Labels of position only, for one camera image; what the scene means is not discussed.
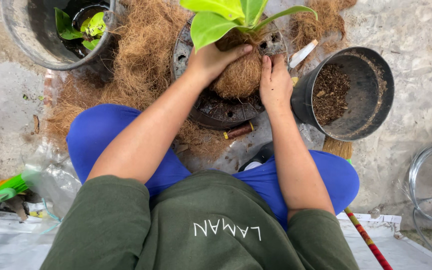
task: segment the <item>red stick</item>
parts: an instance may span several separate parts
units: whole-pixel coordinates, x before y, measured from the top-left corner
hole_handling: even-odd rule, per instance
[[[351,212],[350,208],[346,207],[346,209],[344,209],[344,212],[346,213],[347,217],[351,220],[354,227],[356,227],[356,230],[359,232],[359,234],[363,238],[364,242],[366,242],[369,249],[371,250],[373,255],[376,257],[376,260],[378,260],[379,264],[381,264],[381,267],[384,270],[393,270],[393,268],[389,265],[388,261],[385,259],[385,257],[379,251],[378,247],[371,240],[371,237],[369,237],[368,233],[364,230],[363,226],[360,224],[358,219],[354,216],[353,212]]]

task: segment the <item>metal wire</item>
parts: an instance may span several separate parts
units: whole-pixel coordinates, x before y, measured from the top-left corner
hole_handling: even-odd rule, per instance
[[[420,207],[421,203],[432,201],[432,198],[426,198],[426,199],[416,198],[416,177],[418,175],[418,172],[422,164],[429,156],[432,156],[432,144],[420,150],[416,154],[416,157],[414,157],[413,162],[411,163],[411,167],[409,168],[409,195],[411,201],[414,204],[414,210],[413,210],[414,227],[416,228],[417,234],[423,239],[423,241],[426,243],[426,245],[428,245],[428,247],[432,251],[432,245],[428,242],[428,240],[426,240],[426,237],[424,237],[423,232],[421,231],[418,224],[416,223],[416,213],[419,213],[424,218],[432,221],[432,216],[426,214]]]

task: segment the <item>fingernail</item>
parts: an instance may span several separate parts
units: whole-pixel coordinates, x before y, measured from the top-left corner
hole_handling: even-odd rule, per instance
[[[253,46],[251,46],[251,45],[247,45],[247,46],[244,47],[244,52],[245,52],[245,53],[246,53],[246,52],[251,52],[252,49],[253,49]]]

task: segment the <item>coconut fiber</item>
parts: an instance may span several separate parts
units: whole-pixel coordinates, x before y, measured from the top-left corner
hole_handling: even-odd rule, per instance
[[[68,76],[52,116],[48,133],[63,139],[74,118],[83,110],[102,103],[122,104],[139,110],[151,105],[171,84],[170,63],[177,35],[190,14],[163,0],[137,0],[124,3],[118,52],[111,82],[95,83],[91,76]],[[216,157],[230,140],[222,132],[200,128],[185,120],[177,141],[188,144],[200,156]]]
[[[257,49],[263,40],[265,29],[259,33],[241,33],[232,29],[221,39],[216,46],[221,51],[230,50],[241,44],[250,44],[252,52],[229,64],[212,84],[212,89],[224,99],[247,98],[259,87],[261,79],[261,54]]]
[[[318,40],[326,53],[333,52],[346,45],[346,31],[344,20],[339,13],[350,8],[357,0],[308,0],[306,6],[315,10],[318,20],[312,12],[298,12],[291,15],[289,34],[291,44],[296,51],[313,40]],[[311,61],[316,55],[313,50],[302,63],[297,66],[299,70],[305,63]]]

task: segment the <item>knee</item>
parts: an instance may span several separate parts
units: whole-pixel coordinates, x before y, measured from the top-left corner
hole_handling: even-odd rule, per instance
[[[356,172],[356,169],[354,169],[353,165],[342,157],[340,157],[339,166],[341,166],[342,182],[344,183],[348,194],[352,197],[351,200],[353,200],[360,189],[360,178],[358,173]]]
[[[110,133],[121,132],[141,112],[130,107],[116,104],[100,104],[81,112],[71,123],[66,143],[71,145],[87,144]]]
[[[353,165],[327,152],[310,150],[310,153],[325,184],[354,199],[360,188],[360,178]]]

